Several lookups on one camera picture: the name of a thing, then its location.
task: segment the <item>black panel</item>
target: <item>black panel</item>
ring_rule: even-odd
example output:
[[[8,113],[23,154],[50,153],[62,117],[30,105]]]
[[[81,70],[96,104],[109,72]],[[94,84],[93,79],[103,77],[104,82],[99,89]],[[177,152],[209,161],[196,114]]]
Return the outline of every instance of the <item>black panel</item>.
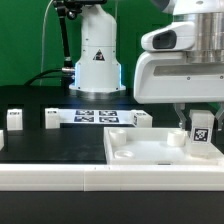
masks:
[[[155,49],[173,49],[177,43],[177,35],[173,30],[155,35],[153,47]]]

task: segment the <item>small white object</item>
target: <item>small white object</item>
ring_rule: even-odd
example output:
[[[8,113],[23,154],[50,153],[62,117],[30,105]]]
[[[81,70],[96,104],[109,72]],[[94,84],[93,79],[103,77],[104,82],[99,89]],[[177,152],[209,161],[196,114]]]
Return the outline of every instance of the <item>small white object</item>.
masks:
[[[152,127],[152,116],[147,114],[143,110],[132,110],[131,111],[131,123],[135,127]]]
[[[182,147],[185,145],[186,133],[182,130],[169,131],[167,136],[167,144],[174,147]]]
[[[4,133],[3,130],[0,130],[0,150],[4,147]]]
[[[58,108],[45,109],[45,128],[46,129],[60,128],[60,115]]]
[[[23,113],[22,109],[11,109],[7,112],[7,130],[23,130]]]
[[[126,136],[127,133],[124,129],[116,128],[112,129],[109,132],[110,134],[110,141],[113,146],[122,146],[126,144]]]

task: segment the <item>white tray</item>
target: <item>white tray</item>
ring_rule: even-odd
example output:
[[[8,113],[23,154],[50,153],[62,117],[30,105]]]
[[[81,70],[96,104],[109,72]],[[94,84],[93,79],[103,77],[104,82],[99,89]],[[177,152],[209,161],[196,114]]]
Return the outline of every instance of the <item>white tray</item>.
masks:
[[[186,137],[183,147],[172,147],[167,144],[169,131],[172,128],[121,128],[126,132],[126,144],[112,146],[110,130],[104,129],[104,146],[108,164],[116,165],[217,165],[224,159],[223,154],[211,143],[195,145]],[[191,156],[195,147],[204,151],[204,157]],[[123,153],[116,158],[115,153]]]

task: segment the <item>green backdrop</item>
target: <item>green backdrop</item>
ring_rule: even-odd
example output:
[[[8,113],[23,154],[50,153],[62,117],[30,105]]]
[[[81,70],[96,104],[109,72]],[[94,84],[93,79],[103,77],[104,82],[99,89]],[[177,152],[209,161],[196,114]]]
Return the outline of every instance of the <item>green backdrop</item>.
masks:
[[[171,16],[159,12],[150,0],[118,1],[117,59],[122,64],[122,82],[133,86],[138,56],[143,52],[141,36],[171,22]],[[49,0],[1,0],[0,14],[0,85],[24,84],[40,72],[41,36]],[[108,0],[105,11],[115,15],[115,0]],[[81,17],[68,21],[73,62],[80,57]],[[50,8],[46,29],[44,70],[63,66],[63,51],[57,14]],[[44,85],[59,81],[44,80]]]

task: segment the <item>warning label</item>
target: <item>warning label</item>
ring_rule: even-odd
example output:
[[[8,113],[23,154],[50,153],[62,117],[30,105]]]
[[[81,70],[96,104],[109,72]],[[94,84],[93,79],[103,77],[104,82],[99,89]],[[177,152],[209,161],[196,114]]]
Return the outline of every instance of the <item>warning label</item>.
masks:
[[[105,61],[104,56],[103,56],[101,50],[99,50],[99,51],[96,53],[96,55],[95,55],[95,57],[93,58],[93,60],[94,60],[94,61]]]

